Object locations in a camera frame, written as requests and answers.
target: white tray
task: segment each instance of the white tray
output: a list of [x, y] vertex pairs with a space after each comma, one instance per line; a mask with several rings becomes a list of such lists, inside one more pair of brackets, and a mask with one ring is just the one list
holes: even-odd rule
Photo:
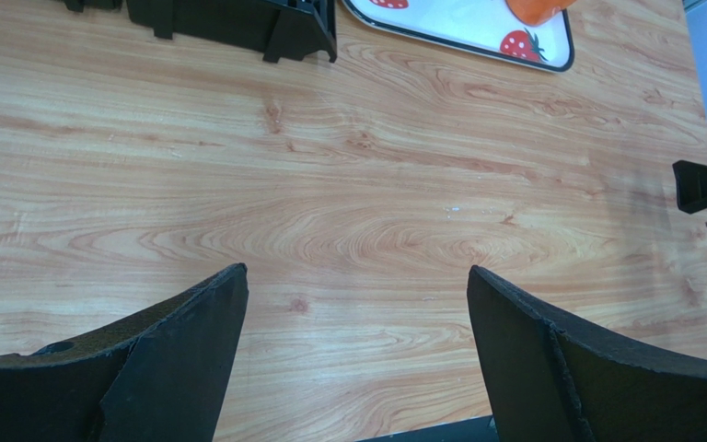
[[[415, 39], [553, 72], [566, 71], [574, 62], [566, 11], [541, 26], [530, 27], [512, 14], [506, 0], [342, 1], [364, 23]], [[509, 36], [513, 31], [518, 35]], [[528, 34], [539, 42], [543, 59], [528, 60], [537, 58], [529, 51], [530, 41], [523, 44], [527, 48], [515, 46], [521, 42], [520, 37], [527, 40]]]

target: wood grain surface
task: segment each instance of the wood grain surface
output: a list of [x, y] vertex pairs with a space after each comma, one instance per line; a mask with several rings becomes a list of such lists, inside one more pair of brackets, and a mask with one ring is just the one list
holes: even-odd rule
[[560, 75], [337, 18], [338, 63], [273, 65], [0, 0], [0, 354], [245, 262], [221, 441], [489, 413], [472, 264], [707, 358], [707, 212], [671, 169], [707, 163], [681, 2], [577, 2]]

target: wooden table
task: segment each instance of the wooden table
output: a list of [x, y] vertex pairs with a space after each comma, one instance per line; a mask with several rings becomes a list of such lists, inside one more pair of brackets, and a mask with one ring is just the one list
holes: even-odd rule
[[218, 440], [355, 440], [490, 413], [472, 264], [707, 357], [707, 163], [679, 1], [582, 0], [552, 75], [370, 29], [261, 62], [127, 15], [0, 0], [0, 354], [234, 262], [250, 301]]

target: strawberry print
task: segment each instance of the strawberry print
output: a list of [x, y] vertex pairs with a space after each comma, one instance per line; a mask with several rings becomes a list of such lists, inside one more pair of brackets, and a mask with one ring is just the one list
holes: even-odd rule
[[501, 52], [531, 62], [546, 62], [539, 46], [539, 36], [529, 30], [514, 30], [501, 41]]
[[370, 0], [370, 3], [389, 9], [405, 9], [408, 7], [408, 0]]

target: red strawberry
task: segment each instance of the red strawberry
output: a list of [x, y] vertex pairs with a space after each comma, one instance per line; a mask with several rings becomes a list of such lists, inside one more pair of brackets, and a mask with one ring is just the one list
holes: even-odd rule
[[539, 36], [531, 34], [527, 29], [513, 30], [501, 41], [501, 52], [531, 62], [546, 62], [543, 51], [539, 47]]
[[408, 7], [408, 0], [370, 0], [373, 5], [387, 7], [389, 9], [405, 9]]

